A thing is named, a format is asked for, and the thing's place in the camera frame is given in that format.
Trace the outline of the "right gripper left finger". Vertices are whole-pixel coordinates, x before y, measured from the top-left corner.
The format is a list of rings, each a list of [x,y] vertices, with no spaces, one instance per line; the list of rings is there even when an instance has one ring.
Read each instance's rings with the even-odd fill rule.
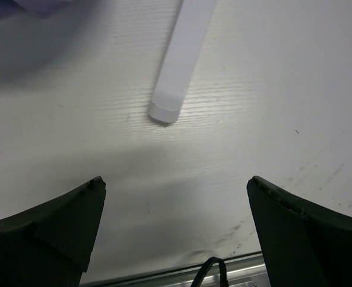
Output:
[[[106,198],[101,177],[0,219],[0,286],[79,286]]]

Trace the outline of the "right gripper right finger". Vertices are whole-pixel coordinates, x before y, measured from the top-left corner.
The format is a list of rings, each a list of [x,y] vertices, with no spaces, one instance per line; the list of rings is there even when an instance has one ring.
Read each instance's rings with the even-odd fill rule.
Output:
[[[352,286],[352,217],[259,176],[246,189],[271,286]]]

